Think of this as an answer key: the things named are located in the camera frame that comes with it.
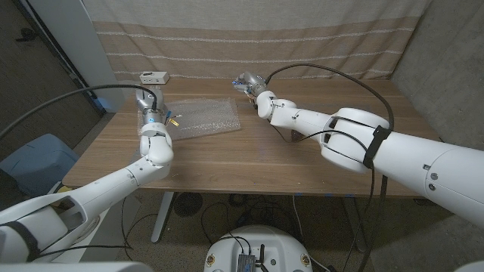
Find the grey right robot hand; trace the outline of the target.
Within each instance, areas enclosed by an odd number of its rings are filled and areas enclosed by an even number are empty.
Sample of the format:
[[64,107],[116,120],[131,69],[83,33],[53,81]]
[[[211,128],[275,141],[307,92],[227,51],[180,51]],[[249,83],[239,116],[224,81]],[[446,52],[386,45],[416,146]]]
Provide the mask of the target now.
[[258,97],[262,92],[268,90],[265,80],[261,76],[258,76],[251,72],[245,72],[240,74],[232,82],[232,85],[235,90],[251,94],[254,97]]

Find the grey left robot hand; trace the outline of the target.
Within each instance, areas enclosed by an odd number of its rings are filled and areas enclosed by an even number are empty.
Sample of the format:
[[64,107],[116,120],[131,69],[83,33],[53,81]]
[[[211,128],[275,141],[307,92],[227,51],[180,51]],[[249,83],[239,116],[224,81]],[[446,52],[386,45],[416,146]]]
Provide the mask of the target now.
[[164,104],[163,92],[160,89],[154,88],[149,91],[137,89],[135,98],[144,125],[165,121],[168,110]]

